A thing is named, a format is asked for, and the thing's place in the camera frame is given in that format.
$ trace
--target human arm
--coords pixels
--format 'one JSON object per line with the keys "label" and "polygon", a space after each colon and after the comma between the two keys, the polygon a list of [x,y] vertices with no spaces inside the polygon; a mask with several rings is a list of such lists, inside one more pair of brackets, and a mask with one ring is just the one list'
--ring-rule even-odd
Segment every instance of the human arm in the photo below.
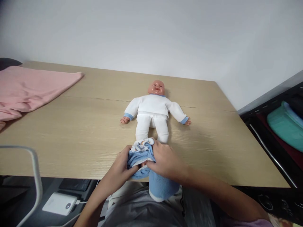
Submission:
{"label": "human arm", "polygon": [[120,122],[126,124],[128,121],[132,120],[138,113],[140,104],[140,97],[134,98],[126,107],[124,116],[121,118]]}
{"label": "human arm", "polygon": [[199,190],[233,219],[245,222],[258,219],[269,221],[267,213],[255,200],[229,184],[190,167],[170,146],[155,140],[153,153],[156,162],[147,162],[150,169],[183,186]]}
{"label": "human arm", "polygon": [[189,120],[189,117],[183,113],[181,107],[176,102],[167,102],[167,108],[171,115],[181,124],[190,125],[192,122]]}
{"label": "human arm", "polygon": [[132,146],[126,146],[116,157],[111,168],[99,182],[89,197],[74,227],[97,226],[104,201],[117,191],[135,173],[139,167],[127,169],[128,152]]}

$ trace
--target blue collar trim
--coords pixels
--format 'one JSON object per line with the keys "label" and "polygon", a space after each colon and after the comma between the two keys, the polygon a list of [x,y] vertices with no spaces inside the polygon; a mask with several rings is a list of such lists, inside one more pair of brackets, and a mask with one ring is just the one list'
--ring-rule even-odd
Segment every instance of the blue collar trim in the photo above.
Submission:
{"label": "blue collar trim", "polygon": [[[150,94],[150,95],[157,95],[157,94]],[[158,96],[165,97],[165,96],[162,96],[162,95],[158,95]]]}

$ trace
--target baby doll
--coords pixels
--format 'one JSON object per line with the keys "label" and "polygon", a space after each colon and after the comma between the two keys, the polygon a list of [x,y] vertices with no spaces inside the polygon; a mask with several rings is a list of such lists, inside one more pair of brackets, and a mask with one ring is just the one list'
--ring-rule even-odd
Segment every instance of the baby doll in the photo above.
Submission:
{"label": "baby doll", "polygon": [[181,124],[190,125],[191,121],[176,102],[165,97],[164,83],[155,80],[147,90],[149,95],[134,98],[125,110],[121,123],[126,124],[137,116],[136,140],[148,138],[149,128],[156,128],[158,140],[167,144],[168,112]]}

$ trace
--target white power bank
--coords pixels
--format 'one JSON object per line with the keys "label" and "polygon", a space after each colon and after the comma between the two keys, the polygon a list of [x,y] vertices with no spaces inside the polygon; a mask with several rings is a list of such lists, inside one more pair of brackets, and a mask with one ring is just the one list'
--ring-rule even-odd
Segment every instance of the white power bank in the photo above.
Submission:
{"label": "white power bank", "polygon": [[73,209],[76,201],[77,197],[75,196],[54,192],[43,206],[42,210],[67,216]]}

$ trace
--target blue cuff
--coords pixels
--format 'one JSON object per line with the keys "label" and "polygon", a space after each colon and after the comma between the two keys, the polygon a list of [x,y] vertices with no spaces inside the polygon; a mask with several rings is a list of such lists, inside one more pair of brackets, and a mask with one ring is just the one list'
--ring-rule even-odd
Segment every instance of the blue cuff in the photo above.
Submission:
{"label": "blue cuff", "polygon": [[132,120],[134,117],[129,113],[124,113],[124,117],[128,117],[129,120]]}
{"label": "blue cuff", "polygon": [[189,117],[185,117],[182,121],[180,121],[180,123],[184,125],[188,119],[189,119]]}

